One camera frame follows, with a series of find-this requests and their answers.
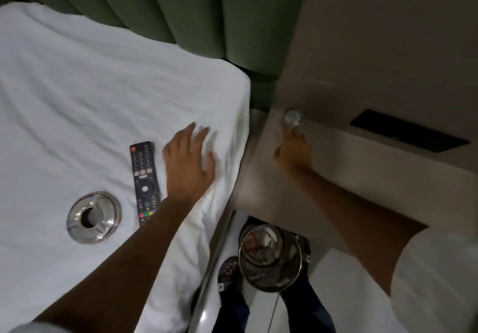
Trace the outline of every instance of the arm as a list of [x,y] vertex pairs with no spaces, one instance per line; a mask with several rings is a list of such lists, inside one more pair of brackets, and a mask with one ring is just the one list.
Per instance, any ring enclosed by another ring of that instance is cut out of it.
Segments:
[[163,150],[168,197],[158,211],[35,321],[75,333],[134,331],[171,240],[214,180],[211,153],[206,172],[201,167],[202,145],[209,129],[202,130],[191,147],[194,126],[178,132]]
[[409,240],[427,226],[324,179],[312,168],[312,146],[284,126],[274,160],[319,207],[350,250],[390,295],[393,271]]

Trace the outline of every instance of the upholstered headboard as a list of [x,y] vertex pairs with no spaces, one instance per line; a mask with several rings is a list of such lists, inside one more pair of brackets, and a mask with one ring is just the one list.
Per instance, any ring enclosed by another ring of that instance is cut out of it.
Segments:
[[26,0],[130,28],[209,58],[251,79],[251,106],[267,111],[302,0]]

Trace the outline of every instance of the dark blue pants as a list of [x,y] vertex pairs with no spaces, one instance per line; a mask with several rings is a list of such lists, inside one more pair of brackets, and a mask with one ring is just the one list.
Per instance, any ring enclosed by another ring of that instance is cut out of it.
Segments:
[[[246,301],[233,287],[222,294],[222,307],[212,333],[244,333],[249,317]],[[282,291],[281,297],[289,315],[290,333],[335,333],[332,318],[305,274],[301,273],[289,288]]]

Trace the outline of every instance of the white bed sheet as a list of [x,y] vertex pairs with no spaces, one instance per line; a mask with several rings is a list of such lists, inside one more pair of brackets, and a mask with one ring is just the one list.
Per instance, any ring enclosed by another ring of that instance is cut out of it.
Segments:
[[[128,146],[155,143],[164,198],[161,150],[196,121],[211,127],[217,179],[173,239],[137,327],[183,331],[238,174],[249,89],[223,60],[35,3],[1,7],[0,330],[34,318],[137,229]],[[80,245],[66,215],[93,191],[116,196],[123,218],[104,242]]]

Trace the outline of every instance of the round silver ashtray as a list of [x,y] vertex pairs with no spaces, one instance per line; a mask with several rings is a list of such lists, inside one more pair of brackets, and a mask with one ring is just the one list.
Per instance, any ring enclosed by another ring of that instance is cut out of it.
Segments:
[[97,244],[110,236],[121,221],[121,206],[108,192],[93,192],[75,202],[66,229],[80,244]]

